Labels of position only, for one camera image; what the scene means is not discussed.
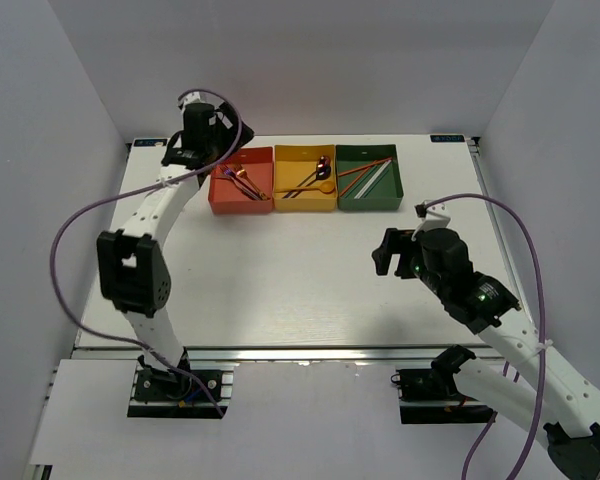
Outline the red container box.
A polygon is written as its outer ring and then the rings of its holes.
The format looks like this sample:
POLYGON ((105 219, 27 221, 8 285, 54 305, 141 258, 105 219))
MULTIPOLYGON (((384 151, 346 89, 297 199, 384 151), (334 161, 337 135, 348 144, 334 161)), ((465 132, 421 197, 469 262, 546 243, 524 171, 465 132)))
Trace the red container box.
POLYGON ((268 214, 273 211, 274 160, 272 147, 243 148, 217 166, 210 177, 208 201, 215 215, 268 214), (269 196, 268 200, 251 200, 220 168, 243 165, 251 179, 269 196))

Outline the white chopstick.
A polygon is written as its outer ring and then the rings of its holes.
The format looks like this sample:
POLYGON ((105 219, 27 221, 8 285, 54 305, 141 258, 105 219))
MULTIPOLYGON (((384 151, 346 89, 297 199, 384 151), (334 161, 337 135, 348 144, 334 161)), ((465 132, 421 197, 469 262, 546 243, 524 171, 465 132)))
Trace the white chopstick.
POLYGON ((391 166, 392 161, 384 162, 377 171, 367 180, 367 182, 363 185, 363 187, 357 192, 355 195, 355 199, 362 199, 368 195, 368 193, 373 189, 375 184, 382 178, 385 174, 386 170, 391 166))

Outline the gold fork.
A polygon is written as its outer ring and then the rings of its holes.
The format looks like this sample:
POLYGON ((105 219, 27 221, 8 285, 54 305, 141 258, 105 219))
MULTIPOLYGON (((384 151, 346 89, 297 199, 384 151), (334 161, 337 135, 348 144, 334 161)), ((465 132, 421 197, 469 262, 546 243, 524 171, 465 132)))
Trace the gold fork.
POLYGON ((248 186, 261 200, 268 200, 269 196, 251 179, 246 168, 241 164, 230 164, 229 169, 235 177, 248 186))

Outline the yellow container box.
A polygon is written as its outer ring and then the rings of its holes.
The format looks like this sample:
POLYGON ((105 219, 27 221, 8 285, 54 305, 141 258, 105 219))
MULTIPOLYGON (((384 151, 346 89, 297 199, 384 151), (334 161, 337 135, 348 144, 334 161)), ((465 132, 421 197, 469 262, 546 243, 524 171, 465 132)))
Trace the yellow container box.
POLYGON ((275 193, 277 189, 295 188, 309 174, 313 173, 318 159, 331 158, 332 172, 328 180, 316 181, 310 186, 325 181, 336 184, 335 146, 327 145, 276 145, 274 147, 274 207, 279 212, 330 212, 337 206, 337 186, 330 194, 319 191, 304 191, 294 198, 285 198, 286 193, 275 193))

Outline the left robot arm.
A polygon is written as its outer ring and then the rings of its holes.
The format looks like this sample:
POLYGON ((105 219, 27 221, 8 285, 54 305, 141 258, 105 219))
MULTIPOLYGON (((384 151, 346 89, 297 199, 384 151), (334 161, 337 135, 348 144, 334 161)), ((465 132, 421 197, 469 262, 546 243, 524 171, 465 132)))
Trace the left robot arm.
POLYGON ((162 247, 199 192, 207 168, 254 136, 227 101, 215 106, 187 99, 179 107, 183 128, 167 143, 155 188, 121 227, 102 232, 96 241, 101 294, 129 322, 144 362, 160 371, 157 387, 171 399, 189 392, 192 377, 181 368, 185 348, 166 309, 172 282, 162 247))

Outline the black spoon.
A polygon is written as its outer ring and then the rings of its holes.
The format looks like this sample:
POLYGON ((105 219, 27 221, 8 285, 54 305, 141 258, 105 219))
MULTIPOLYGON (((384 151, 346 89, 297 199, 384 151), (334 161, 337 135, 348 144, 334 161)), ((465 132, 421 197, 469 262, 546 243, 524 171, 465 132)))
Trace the black spoon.
MULTIPOLYGON (((326 180, 331 175, 331 167, 330 166, 318 166, 314 174, 309 175, 305 180, 303 180, 298 187, 302 186, 310 186, 316 181, 326 180)), ((288 196, 297 197, 301 192, 289 193, 288 196)))

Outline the aluminium table edge rail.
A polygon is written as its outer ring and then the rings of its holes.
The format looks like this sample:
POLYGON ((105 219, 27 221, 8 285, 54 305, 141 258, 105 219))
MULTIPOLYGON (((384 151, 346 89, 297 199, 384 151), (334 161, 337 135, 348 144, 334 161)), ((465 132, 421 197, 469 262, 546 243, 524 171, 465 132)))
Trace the aluminium table edge rail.
MULTIPOLYGON (((194 362, 242 362, 242 361, 425 361, 432 360, 446 350, 447 346, 434 347, 293 347, 293 348, 194 348, 186 347, 189 359, 194 362)), ((479 358, 501 361, 496 350, 485 346, 466 347, 479 358)), ((127 347, 79 347, 71 359, 78 360, 133 360, 140 355, 137 349, 127 347)))

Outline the blue label sticker right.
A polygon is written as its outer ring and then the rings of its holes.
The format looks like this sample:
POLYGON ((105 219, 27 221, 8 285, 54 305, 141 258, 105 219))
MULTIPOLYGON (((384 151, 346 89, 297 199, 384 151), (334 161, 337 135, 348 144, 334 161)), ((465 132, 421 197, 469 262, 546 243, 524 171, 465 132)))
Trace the blue label sticker right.
POLYGON ((461 134, 431 134, 432 143, 464 143, 465 138, 461 134))

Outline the blue label sticker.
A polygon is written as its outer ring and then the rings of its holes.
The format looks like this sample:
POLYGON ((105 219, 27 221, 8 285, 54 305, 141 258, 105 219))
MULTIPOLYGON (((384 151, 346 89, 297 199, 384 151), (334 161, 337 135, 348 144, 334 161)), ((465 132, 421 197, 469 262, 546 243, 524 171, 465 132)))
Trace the blue label sticker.
POLYGON ((164 147, 168 140, 164 138, 141 138, 135 139, 132 146, 134 148, 153 148, 153 147, 164 147))
POLYGON ((431 134, 432 143, 464 143, 465 138, 461 134, 431 134))

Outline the purple fork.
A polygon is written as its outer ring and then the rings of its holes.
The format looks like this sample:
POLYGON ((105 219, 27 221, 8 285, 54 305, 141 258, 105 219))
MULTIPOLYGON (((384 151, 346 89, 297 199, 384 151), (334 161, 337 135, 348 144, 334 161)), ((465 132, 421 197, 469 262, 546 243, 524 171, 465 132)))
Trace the purple fork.
POLYGON ((220 170, 221 170, 221 173, 225 177, 227 177, 228 179, 230 179, 233 182, 233 184, 244 195, 246 195, 251 200, 260 200, 259 194, 255 190, 253 190, 251 187, 249 187, 246 182, 244 182, 243 180, 241 180, 238 177, 238 175, 233 170, 231 170, 230 168, 226 168, 226 167, 221 167, 220 170))

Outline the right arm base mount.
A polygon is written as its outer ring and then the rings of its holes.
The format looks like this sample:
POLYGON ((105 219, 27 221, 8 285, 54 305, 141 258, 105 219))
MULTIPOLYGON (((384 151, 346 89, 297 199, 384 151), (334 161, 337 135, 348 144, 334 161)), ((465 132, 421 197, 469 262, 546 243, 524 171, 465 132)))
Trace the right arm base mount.
POLYGON ((398 369, 390 381, 398 390, 403 425, 486 424, 494 411, 457 389, 453 376, 469 360, 469 349, 454 345, 434 358, 428 368, 398 369))

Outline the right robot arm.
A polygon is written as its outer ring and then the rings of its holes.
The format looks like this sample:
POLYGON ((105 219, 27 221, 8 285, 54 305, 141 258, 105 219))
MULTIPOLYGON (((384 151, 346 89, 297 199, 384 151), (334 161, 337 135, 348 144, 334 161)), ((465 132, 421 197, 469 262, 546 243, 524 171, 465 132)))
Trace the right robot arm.
POLYGON ((447 228, 386 230, 372 253, 376 273, 418 279, 447 314, 495 349, 534 387, 543 405, 535 440, 569 479, 600 478, 600 390, 581 375, 522 311, 497 279, 474 269, 466 243, 447 228))

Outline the orange chopstick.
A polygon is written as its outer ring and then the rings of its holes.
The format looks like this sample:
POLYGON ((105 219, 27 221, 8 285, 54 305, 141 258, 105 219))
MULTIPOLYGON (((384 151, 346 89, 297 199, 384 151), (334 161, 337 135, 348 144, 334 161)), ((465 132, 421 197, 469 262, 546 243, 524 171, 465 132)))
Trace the orange chopstick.
POLYGON ((356 172, 357 176, 343 189, 340 191, 339 196, 340 197, 344 197, 346 194, 348 194, 354 187, 355 185, 360 181, 360 179, 366 175, 373 167, 364 170, 364 171, 359 171, 356 172))
POLYGON ((384 163, 387 163, 387 162, 391 162, 391 161, 392 161, 391 157, 385 158, 385 159, 381 159, 381 160, 375 160, 373 162, 361 165, 359 167, 355 167, 355 168, 352 168, 352 169, 349 169, 349 170, 346 170, 346 171, 339 172, 337 174, 337 176, 338 177, 344 177, 344 176, 347 176, 347 175, 350 175, 350 174, 353 174, 353 173, 356 173, 356 172, 359 172, 359 171, 364 171, 364 170, 367 170, 367 169, 369 169, 371 167, 375 167, 377 165, 381 165, 381 164, 384 164, 384 163))

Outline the yellow plastic spoon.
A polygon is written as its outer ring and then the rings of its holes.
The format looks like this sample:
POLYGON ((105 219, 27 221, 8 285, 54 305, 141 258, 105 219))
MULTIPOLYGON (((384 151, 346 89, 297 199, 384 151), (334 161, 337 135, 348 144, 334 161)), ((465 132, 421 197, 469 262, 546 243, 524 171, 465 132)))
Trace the yellow plastic spoon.
POLYGON ((319 191, 324 194, 330 194, 336 189, 336 184, 332 181, 325 181, 315 186, 302 186, 290 189, 277 189, 275 193, 296 193, 304 191, 319 191))

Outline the iridescent rainbow spoon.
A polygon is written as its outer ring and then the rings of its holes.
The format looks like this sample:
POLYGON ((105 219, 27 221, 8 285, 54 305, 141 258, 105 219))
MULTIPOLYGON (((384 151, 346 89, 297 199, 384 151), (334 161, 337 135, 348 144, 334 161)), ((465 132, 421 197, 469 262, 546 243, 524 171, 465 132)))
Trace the iridescent rainbow spoon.
POLYGON ((310 186, 316 181, 328 180, 331 176, 331 158, 329 156, 321 156, 317 163, 313 173, 309 174, 304 180, 302 180, 295 189, 287 192, 285 198, 294 198, 301 194, 300 188, 310 186))

